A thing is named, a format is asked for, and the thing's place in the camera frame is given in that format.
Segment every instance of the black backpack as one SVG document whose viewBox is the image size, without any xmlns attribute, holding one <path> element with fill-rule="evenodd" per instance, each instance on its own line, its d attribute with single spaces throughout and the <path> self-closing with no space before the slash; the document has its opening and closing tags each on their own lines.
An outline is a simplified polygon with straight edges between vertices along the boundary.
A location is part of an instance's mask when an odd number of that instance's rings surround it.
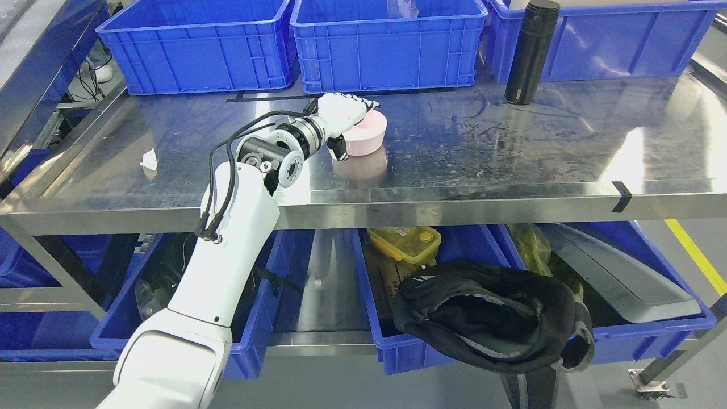
<svg viewBox="0 0 727 409">
<path fill-rule="evenodd" d="M 394 325 L 442 354 L 500 374 L 584 370 L 595 343 L 586 306 L 562 282 L 456 260 L 403 280 Z"/>
</svg>

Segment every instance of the green plastic bag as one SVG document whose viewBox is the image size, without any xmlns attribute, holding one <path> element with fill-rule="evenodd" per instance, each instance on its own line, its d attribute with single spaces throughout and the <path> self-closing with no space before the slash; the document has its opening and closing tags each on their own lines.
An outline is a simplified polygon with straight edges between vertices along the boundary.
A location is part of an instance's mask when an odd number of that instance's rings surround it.
<svg viewBox="0 0 727 409">
<path fill-rule="evenodd" d="M 546 277 L 555 277 L 567 285 L 576 297 L 583 300 L 581 277 L 557 254 L 553 253 L 545 235 L 534 224 L 508 224 L 515 248 L 525 263 L 525 269 Z"/>
</svg>

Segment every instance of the black cable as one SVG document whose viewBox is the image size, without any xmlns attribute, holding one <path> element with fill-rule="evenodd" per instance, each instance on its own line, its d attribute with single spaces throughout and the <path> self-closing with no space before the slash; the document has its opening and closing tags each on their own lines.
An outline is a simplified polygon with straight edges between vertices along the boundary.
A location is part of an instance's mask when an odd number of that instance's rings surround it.
<svg viewBox="0 0 727 409">
<path fill-rule="evenodd" d="M 113 55 L 111 55 L 111 56 L 110 56 L 110 57 L 108 58 L 108 60 L 106 60 L 106 62 L 105 62 L 105 63 L 103 63 L 103 64 L 99 65 L 98 67 L 94 67 L 94 66 L 92 66 L 92 67 L 91 67 L 91 69 L 93 69 L 94 71 L 96 71 L 96 70 L 97 70 L 97 69 L 99 69 L 99 68 L 102 68 L 102 67 L 106 67 L 106 66 L 107 66 L 107 65 L 108 65 L 108 64 L 109 64 L 109 63 L 111 62 L 111 60 L 113 60 Z"/>
<path fill-rule="evenodd" d="M 262 121 L 264 119 L 270 118 L 271 116 L 277 116 L 277 115 L 303 117 L 303 116 L 307 116 L 308 114 L 307 113 L 303 113 L 303 112 L 293 112 L 293 111 L 271 111 L 271 112 L 268 112 L 268 113 L 263 114 L 261 116 L 258 116 L 256 119 L 252 120 L 248 124 L 245 124 L 243 127 L 241 127 L 240 129 L 236 130 L 232 135 L 230 135 L 230 137 L 227 140 L 227 143 L 225 144 L 225 150 L 227 151 L 228 160 L 230 161 L 230 181 L 228 183 L 228 191 L 227 191 L 227 194 L 225 195 L 225 201 L 222 202 L 222 206 L 220 207 L 220 211 L 217 212 L 214 215 L 214 217 L 212 219 L 212 222 L 209 223 L 209 226 L 204 231 L 204 235 L 206 237 L 208 237 L 208 238 L 212 238 L 212 237 L 216 238 L 216 236 L 217 236 L 217 234 L 216 234 L 217 227 L 222 222 L 222 219 L 224 218 L 224 214 L 227 211 L 227 208 L 229 207 L 230 202 L 232 201 L 233 190 L 234 190 L 234 186 L 235 186 L 235 182 L 236 182 L 236 177 L 237 177 L 236 165 L 235 165 L 236 161 L 235 161 L 235 157 L 234 157 L 234 155 L 232 153 L 232 142 L 235 139 L 238 138 L 238 134 L 240 134 L 241 132 L 244 132 L 245 130 L 249 129 L 254 124 L 256 124 L 256 123 L 258 123 L 258 122 L 260 122 L 260 121 Z"/>
<path fill-rule="evenodd" d="M 251 135 L 253 133 L 256 133 L 259 130 L 263 130 L 265 128 L 272 127 L 274 125 L 275 125 L 275 123 L 271 122 L 270 124 L 262 125 L 260 127 L 254 128 L 252 130 L 240 131 L 240 129 L 238 129 L 235 131 L 235 133 L 233 133 L 233 135 L 237 134 L 237 136 L 235 136 L 233 140 L 242 138 L 247 135 Z M 204 209 L 201 220 L 199 221 L 199 226 L 197 227 L 197 230 L 195 231 L 195 235 L 197 235 L 198 237 L 205 238 L 206 230 L 208 230 L 206 225 L 207 225 L 207 220 L 209 219 L 209 212 L 212 208 L 212 195 L 215 192 L 215 189 L 214 189 L 214 153 L 217 149 L 221 148 L 222 146 L 224 146 L 226 144 L 227 144 L 227 141 L 224 140 L 223 142 L 220 142 L 217 145 L 213 146 L 212 150 L 209 151 L 209 194 L 207 196 L 207 205 Z"/>
<path fill-rule="evenodd" d="M 95 92 L 93 91 L 93 89 L 91 88 L 91 86 L 90 86 L 90 85 L 88 85 L 88 84 L 87 84 L 87 83 L 86 83 L 86 82 L 84 81 L 84 79 L 83 79 L 83 78 L 81 78 L 81 73 L 80 73 L 80 72 L 76 74 L 76 78 L 77 78 L 77 79 L 79 80 L 79 82 L 81 83 L 81 87 L 83 87 L 83 89 L 84 89 L 84 90 L 85 90 L 86 92 L 88 92 L 88 94 L 89 94 L 89 95 L 91 95 L 91 98 L 93 98 L 93 100 L 94 100 L 94 101 L 98 101 L 98 98 L 96 98 L 96 93 L 95 93 Z"/>
<path fill-rule="evenodd" d="M 79 99 L 82 99 L 82 100 L 86 100 L 86 101 L 93 101 L 93 98 L 84 98 L 84 97 L 82 97 L 82 96 L 79 96 L 79 95 L 73 94 L 72 92 L 69 92 L 68 94 L 69 94 L 69 95 L 70 95 L 70 96 L 71 96 L 71 97 L 73 98 L 73 102 L 78 102 L 78 101 L 76 100 L 76 98 L 79 98 Z"/>
<path fill-rule="evenodd" d="M 106 98 L 106 94 L 104 94 L 103 93 L 103 90 L 101 89 L 101 87 L 98 86 L 98 80 L 96 80 L 96 70 L 93 69 L 93 67 L 91 66 L 91 64 L 89 64 L 89 68 L 91 68 L 89 70 L 89 76 L 91 77 L 91 83 L 93 84 L 94 91 L 98 95 L 101 95 L 101 99 Z"/>
</svg>

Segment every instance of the white sneaker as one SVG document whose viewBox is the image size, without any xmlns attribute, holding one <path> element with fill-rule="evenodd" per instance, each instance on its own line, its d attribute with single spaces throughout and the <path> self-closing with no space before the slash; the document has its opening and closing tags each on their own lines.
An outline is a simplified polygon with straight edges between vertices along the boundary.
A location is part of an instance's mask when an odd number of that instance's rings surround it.
<svg viewBox="0 0 727 409">
<path fill-rule="evenodd" d="M 96 69 L 96 82 L 103 84 L 109 82 L 113 78 L 113 67 L 111 65 L 104 65 L 103 67 Z"/>
</svg>

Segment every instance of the yellow floor line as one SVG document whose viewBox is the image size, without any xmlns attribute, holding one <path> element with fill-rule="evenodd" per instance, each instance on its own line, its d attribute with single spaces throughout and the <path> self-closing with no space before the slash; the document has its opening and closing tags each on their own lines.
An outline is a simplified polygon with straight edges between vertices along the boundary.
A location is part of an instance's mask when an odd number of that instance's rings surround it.
<svg viewBox="0 0 727 409">
<path fill-rule="evenodd" d="M 720 297 L 724 295 L 724 293 L 727 293 L 727 282 L 725 282 L 722 276 L 717 273 L 717 269 L 715 269 L 712 263 L 707 260 L 707 257 L 704 256 L 704 253 L 702 253 L 699 247 L 696 246 L 696 243 L 691 239 L 689 234 L 687 234 L 681 223 L 673 219 L 666 220 L 665 222 L 667 222 L 669 229 L 672 230 L 672 233 L 676 236 L 677 240 L 679 240 L 679 243 L 682 244 L 684 250 L 689 253 L 691 259 L 694 260 L 694 263 L 696 263 L 699 269 L 702 270 L 702 273 L 710 281 L 710 284 L 712 284 L 712 287 L 715 288 Z"/>
</svg>

